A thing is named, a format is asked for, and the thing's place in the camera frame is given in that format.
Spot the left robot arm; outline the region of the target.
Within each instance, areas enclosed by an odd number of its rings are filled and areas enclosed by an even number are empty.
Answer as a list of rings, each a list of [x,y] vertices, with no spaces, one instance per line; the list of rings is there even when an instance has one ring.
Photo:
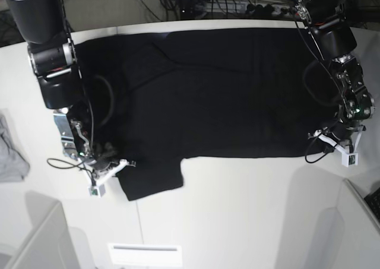
[[[337,88],[337,119],[333,125],[317,132],[321,141],[352,154],[357,150],[358,136],[365,131],[362,124],[371,118],[375,103],[363,81],[363,69],[353,51],[357,41],[346,20],[346,0],[296,0],[294,6],[312,38],[318,54],[315,59]]]

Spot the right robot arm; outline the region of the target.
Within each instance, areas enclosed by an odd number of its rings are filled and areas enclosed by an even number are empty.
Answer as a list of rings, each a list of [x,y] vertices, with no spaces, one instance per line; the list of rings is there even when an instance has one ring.
[[[117,159],[110,145],[95,142],[94,112],[81,75],[67,21],[64,0],[6,0],[18,31],[27,42],[29,63],[45,106],[53,110],[64,155],[99,190],[119,171],[135,162]]]

